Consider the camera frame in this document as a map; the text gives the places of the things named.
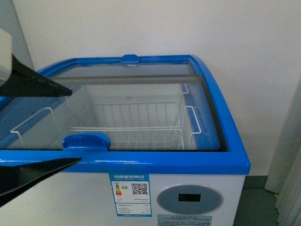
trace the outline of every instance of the digital display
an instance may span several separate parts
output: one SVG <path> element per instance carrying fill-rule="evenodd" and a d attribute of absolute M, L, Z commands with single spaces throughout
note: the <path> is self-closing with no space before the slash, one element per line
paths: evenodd
<path fill-rule="evenodd" d="M 179 194 L 179 202 L 199 202 L 201 194 Z"/>

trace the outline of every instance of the gray floor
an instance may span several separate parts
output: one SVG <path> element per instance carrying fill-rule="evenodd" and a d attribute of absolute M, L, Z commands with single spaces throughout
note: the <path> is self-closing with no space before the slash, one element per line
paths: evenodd
<path fill-rule="evenodd" d="M 234 226 L 278 226 L 276 197 L 264 189 L 266 177 L 246 177 Z"/>

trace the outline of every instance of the blue lid handle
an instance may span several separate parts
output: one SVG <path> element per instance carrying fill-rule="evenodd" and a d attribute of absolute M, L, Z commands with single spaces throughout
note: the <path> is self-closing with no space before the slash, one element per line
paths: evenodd
<path fill-rule="evenodd" d="M 122 64 L 137 64 L 140 63 L 140 57 L 135 54 L 127 54 L 121 58 Z"/>
<path fill-rule="evenodd" d="M 66 136 L 63 140 L 65 151 L 108 151 L 110 138 L 104 133 L 79 133 Z"/>

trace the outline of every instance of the chest freezer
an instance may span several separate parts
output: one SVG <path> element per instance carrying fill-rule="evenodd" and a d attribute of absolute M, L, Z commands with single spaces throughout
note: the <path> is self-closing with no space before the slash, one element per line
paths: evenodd
<path fill-rule="evenodd" d="M 75 58 L 70 97 L 2 100 L 0 166 L 81 161 L 0 208 L 3 225 L 231 226 L 250 163 L 196 56 Z"/>

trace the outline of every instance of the glass sliding lid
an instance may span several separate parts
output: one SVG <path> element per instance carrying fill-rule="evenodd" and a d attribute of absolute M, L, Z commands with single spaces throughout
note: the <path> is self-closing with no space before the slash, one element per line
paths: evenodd
<path fill-rule="evenodd" d="M 66 136 L 91 132 L 110 138 L 109 151 L 227 151 L 202 75 L 187 66 L 171 75 L 97 70 L 53 77 L 70 97 L 17 97 L 3 106 L 0 148 L 59 151 Z"/>

